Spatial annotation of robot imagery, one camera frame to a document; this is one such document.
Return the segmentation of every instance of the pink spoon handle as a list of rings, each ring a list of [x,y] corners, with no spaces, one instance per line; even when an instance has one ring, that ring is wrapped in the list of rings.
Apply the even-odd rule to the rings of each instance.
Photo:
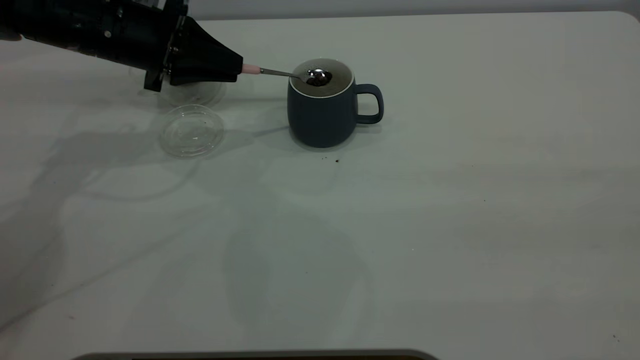
[[[255,65],[249,65],[249,64],[243,64],[242,65],[242,73],[243,74],[253,74],[253,75],[260,75],[261,70],[259,66],[255,66]]]

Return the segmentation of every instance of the spoon handle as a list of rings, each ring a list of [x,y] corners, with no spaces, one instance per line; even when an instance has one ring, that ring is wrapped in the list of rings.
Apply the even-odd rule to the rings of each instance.
[[[263,68],[261,68],[259,66],[249,65],[249,64],[242,65],[242,73],[243,74],[253,74],[253,75],[265,74],[265,75],[288,76],[290,78],[298,78],[298,79],[300,78],[298,75],[294,75],[294,74],[291,74],[289,72],[263,69]]]
[[[299,78],[298,75],[291,74],[290,72],[277,71],[277,70],[260,69],[260,73],[266,74],[266,75],[289,76],[290,78]]]

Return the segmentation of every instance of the mug rim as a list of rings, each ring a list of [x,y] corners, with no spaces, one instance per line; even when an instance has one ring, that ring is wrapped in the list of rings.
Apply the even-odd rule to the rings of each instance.
[[[311,96],[311,95],[305,94],[305,93],[301,92],[300,90],[298,90],[298,89],[293,85],[293,78],[289,78],[289,86],[291,86],[291,88],[292,88],[293,90],[295,90],[298,94],[300,94],[300,95],[302,95],[302,96],[305,96],[305,97],[309,97],[309,98],[311,98],[311,99],[329,99],[329,98],[331,98],[331,97],[336,97],[336,96],[338,96],[338,95],[340,95],[340,94],[344,93],[344,92],[345,92],[345,91],[347,91],[349,88],[351,88],[351,86],[352,86],[352,85],[353,85],[353,83],[355,82],[356,76],[355,76],[355,74],[353,73],[353,70],[351,70],[351,68],[349,67],[349,65],[347,65],[347,64],[345,64],[345,63],[343,63],[343,62],[342,62],[342,61],[340,61],[340,60],[336,60],[336,59],[333,59],[333,58],[318,58],[318,59],[311,59],[311,60],[307,60],[307,61],[303,62],[302,64],[304,64],[304,63],[306,63],[306,62],[309,62],[309,61],[315,61],[315,60],[332,60],[332,61],[336,61],[336,62],[338,62],[338,63],[340,63],[340,64],[344,65],[344,67],[346,67],[347,69],[349,69],[349,72],[351,73],[351,82],[349,82],[349,85],[345,86],[345,88],[344,88],[344,89],[342,89],[342,91],[337,92],[336,94],[328,95],[328,96]]]

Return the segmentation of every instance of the wall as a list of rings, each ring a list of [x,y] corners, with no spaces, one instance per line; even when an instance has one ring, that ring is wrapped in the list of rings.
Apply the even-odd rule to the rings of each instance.
[[[640,0],[191,0],[200,20],[622,10]]]

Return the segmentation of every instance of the mug handle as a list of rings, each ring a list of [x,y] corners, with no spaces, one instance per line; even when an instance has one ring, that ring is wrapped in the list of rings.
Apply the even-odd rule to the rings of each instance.
[[[385,114],[385,101],[382,99],[382,92],[376,85],[361,84],[356,86],[356,94],[371,94],[378,101],[378,113],[375,115],[358,115],[356,114],[356,122],[358,124],[377,124],[382,120]]]

